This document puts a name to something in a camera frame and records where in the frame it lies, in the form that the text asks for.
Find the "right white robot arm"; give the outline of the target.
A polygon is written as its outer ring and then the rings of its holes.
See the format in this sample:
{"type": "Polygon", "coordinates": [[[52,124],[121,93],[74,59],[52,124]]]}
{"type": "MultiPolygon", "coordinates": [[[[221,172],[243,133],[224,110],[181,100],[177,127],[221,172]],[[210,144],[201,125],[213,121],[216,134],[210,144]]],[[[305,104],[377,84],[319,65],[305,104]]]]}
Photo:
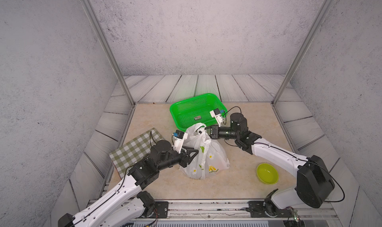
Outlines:
{"type": "Polygon", "coordinates": [[[335,188],[335,180],[320,157],[306,157],[270,143],[249,130],[241,113],[230,116],[229,126],[215,124],[205,130],[212,139],[232,139],[241,150],[268,160],[296,178],[293,187],[275,189],[267,195],[257,212],[268,217],[275,218],[282,210],[299,204],[318,209],[335,188]]]}

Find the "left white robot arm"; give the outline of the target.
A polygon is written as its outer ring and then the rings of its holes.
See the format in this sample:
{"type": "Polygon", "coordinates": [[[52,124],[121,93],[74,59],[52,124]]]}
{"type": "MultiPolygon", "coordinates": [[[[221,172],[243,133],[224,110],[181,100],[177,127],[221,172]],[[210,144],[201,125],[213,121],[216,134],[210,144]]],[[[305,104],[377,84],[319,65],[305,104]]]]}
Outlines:
{"type": "Polygon", "coordinates": [[[190,147],[175,149],[159,140],[150,153],[127,169],[124,178],[109,192],[75,215],[63,215],[60,227],[120,227],[141,216],[149,217],[155,200],[144,189],[159,177],[161,170],[179,164],[187,167],[199,151],[190,147]]]}

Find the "white plastic bag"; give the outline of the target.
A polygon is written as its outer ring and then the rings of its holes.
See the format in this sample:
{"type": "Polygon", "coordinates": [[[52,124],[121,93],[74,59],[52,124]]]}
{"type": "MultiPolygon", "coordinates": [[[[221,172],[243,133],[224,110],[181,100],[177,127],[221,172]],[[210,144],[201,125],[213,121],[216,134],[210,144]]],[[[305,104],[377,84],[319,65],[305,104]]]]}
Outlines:
{"type": "Polygon", "coordinates": [[[208,134],[198,134],[197,129],[206,125],[196,123],[187,128],[188,138],[184,141],[185,147],[199,150],[199,154],[187,167],[179,170],[192,179],[204,180],[230,168],[226,152],[221,144],[211,139],[208,134]]]}

